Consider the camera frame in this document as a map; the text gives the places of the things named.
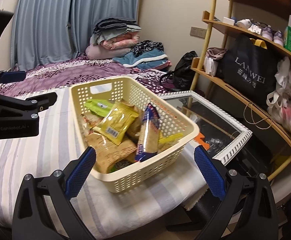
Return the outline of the white plastic bags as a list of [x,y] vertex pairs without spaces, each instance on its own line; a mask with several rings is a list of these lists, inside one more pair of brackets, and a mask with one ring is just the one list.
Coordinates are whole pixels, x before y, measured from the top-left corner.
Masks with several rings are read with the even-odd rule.
[[277,64],[276,88],[267,95],[267,112],[291,133],[291,63],[286,56]]

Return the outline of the lilac pillow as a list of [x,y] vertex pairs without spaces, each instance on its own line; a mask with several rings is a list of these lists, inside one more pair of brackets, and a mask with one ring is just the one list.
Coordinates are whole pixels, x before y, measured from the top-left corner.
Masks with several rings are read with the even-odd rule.
[[99,45],[89,45],[86,48],[85,54],[90,60],[105,60],[112,59],[114,57],[123,57],[127,53],[131,52],[131,50],[131,48],[108,50]]

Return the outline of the cream perforated plastic basket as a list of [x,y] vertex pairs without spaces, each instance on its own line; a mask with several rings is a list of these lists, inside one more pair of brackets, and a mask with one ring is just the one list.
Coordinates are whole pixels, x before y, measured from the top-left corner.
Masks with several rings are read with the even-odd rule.
[[183,113],[128,76],[71,88],[80,145],[95,149],[92,175],[113,193],[171,165],[199,134]]

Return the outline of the oat cookie yellow-edged pack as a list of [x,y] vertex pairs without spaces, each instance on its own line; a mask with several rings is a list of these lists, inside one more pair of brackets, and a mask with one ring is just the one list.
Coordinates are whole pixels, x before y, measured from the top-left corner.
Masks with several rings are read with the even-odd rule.
[[183,137],[183,133],[175,133],[167,137],[160,136],[158,141],[158,153],[161,153],[178,143]]

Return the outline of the blue soda biscuit pack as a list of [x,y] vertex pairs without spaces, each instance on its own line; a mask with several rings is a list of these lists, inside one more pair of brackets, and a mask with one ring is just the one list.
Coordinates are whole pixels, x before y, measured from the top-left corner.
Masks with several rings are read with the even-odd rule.
[[135,162],[146,161],[158,154],[159,137],[160,116],[157,109],[149,103],[142,117]]

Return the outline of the green seaweed snack bag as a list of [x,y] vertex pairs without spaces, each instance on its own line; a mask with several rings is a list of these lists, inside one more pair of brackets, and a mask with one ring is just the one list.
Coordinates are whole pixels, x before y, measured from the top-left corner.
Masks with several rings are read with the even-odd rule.
[[84,105],[92,113],[104,118],[109,114],[114,104],[109,102],[108,100],[89,99],[86,100]]

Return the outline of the rice cracker clear bag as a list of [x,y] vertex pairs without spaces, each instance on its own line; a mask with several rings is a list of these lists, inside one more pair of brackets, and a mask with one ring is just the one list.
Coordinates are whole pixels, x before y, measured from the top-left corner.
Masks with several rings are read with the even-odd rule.
[[95,113],[81,114],[80,121],[84,136],[91,134],[93,132],[93,128],[96,127],[102,120],[103,118]]

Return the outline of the purple floral bedspread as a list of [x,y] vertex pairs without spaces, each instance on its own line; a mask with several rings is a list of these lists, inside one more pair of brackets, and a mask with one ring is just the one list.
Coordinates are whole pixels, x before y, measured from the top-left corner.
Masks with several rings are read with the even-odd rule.
[[160,70],[126,68],[112,60],[89,60],[83,55],[74,60],[37,66],[26,72],[24,81],[0,85],[0,94],[16,97],[120,75],[131,76],[156,94],[168,93],[173,87],[160,83],[160,77],[164,75]]

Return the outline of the white framed glass side table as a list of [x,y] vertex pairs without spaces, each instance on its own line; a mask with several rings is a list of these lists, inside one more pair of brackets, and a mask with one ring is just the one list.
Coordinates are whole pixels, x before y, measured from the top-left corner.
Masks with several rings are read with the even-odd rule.
[[194,91],[160,94],[173,107],[199,126],[208,153],[224,165],[232,161],[252,136],[238,120]]

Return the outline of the small green yellow snack pack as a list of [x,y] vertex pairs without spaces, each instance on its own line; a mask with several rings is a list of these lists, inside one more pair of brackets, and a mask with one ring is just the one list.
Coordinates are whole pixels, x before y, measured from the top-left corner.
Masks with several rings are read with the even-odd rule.
[[132,164],[133,163],[131,161],[128,161],[127,159],[123,159],[123,160],[115,163],[115,165],[112,168],[110,168],[110,173],[121,170],[122,168],[128,167]]

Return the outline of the blue grey curtain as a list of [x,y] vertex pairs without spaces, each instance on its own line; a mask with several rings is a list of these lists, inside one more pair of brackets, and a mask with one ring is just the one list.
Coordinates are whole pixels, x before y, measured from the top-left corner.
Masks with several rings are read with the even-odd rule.
[[139,0],[18,0],[11,35],[11,69],[73,59],[105,18],[137,19]]

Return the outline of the pink folded quilt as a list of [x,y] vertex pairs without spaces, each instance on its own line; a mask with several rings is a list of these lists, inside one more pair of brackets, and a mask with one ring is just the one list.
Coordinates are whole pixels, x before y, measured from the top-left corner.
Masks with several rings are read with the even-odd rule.
[[122,34],[109,40],[103,40],[100,45],[108,50],[129,48],[134,47],[139,42],[139,39],[139,32],[135,31]]

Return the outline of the yellow snack packet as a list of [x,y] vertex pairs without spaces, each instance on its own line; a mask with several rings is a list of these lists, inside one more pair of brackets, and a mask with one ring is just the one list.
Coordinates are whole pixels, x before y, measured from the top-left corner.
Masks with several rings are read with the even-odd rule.
[[139,113],[134,111],[133,107],[117,101],[106,117],[93,128],[93,131],[119,145],[128,128],[138,117]]

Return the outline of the folded grey blankets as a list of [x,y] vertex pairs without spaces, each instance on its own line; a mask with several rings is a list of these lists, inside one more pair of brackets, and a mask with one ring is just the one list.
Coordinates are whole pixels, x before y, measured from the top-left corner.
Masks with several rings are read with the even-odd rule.
[[99,20],[90,37],[90,44],[99,45],[102,41],[110,40],[122,34],[140,31],[142,28],[136,20],[129,18],[109,17]]

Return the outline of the brown paper snack bag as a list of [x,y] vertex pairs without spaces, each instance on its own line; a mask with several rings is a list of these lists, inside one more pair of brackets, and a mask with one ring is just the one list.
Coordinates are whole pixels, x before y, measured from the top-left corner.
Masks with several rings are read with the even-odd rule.
[[93,132],[85,137],[89,146],[96,151],[95,169],[103,174],[110,173],[113,166],[128,156],[135,154],[137,147],[128,137],[119,145],[114,144],[100,133]]
[[141,131],[141,125],[142,125],[142,118],[143,118],[143,113],[144,111],[142,111],[140,108],[138,108],[135,105],[132,105],[130,103],[128,103],[126,100],[121,99],[120,100],[121,103],[127,105],[129,108],[131,108],[134,112],[138,113],[139,116],[137,118],[135,118],[135,120],[133,121],[133,123],[129,126],[129,128],[126,131],[126,135],[134,142],[134,143],[138,143],[139,140],[139,136],[140,136],[140,131]]

